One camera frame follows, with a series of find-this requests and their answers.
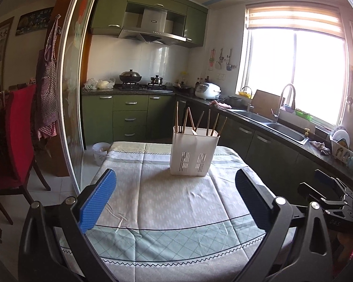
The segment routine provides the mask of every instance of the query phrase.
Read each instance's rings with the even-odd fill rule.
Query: cabinet handle
[[[260,137],[260,136],[257,136],[257,138],[258,138],[260,141],[263,141],[263,142],[265,142],[265,143],[271,143],[271,141],[268,141],[268,140],[266,140],[266,139],[264,139],[264,138],[262,138],[262,137]]]
[[[244,133],[252,134],[252,132],[251,132],[251,131],[249,131],[249,130],[245,130],[245,129],[244,129],[244,128],[242,128],[242,127],[240,127],[240,128],[239,128],[239,130],[240,130],[240,131],[242,131],[242,132],[244,132]]]

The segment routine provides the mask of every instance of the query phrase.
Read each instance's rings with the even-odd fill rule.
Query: wooden cutting board
[[[279,105],[279,100],[280,97],[278,95],[256,90],[255,95],[251,101],[251,105],[254,106],[254,112],[256,114],[273,120],[274,117],[271,109],[276,112],[277,106]]]

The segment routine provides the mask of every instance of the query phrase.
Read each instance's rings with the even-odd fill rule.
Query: rice cooker
[[[210,82],[205,82],[204,84],[198,85],[195,91],[195,95],[204,100],[214,100],[218,98],[220,93],[220,87]]]

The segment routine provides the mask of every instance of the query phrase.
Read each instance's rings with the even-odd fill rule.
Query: trash can
[[[100,142],[93,145],[94,160],[98,166],[101,166],[104,162],[104,157],[106,157],[111,144],[106,142]]]

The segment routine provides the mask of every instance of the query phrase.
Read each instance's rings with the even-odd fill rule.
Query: metal screw
[[[278,204],[286,204],[286,200],[283,197],[276,197],[276,203],[278,203]]]
[[[68,198],[65,200],[65,203],[68,204],[68,205],[74,204],[75,202],[76,202],[76,198],[74,198],[73,196],[68,197]]]
[[[311,203],[311,206],[312,206],[315,210],[317,210],[317,209],[320,208],[319,204],[318,204],[316,201],[313,201],[313,202]]]
[[[36,208],[39,207],[39,205],[40,205],[39,201],[34,201],[34,202],[31,204],[31,207],[32,207],[32,209],[36,209]]]

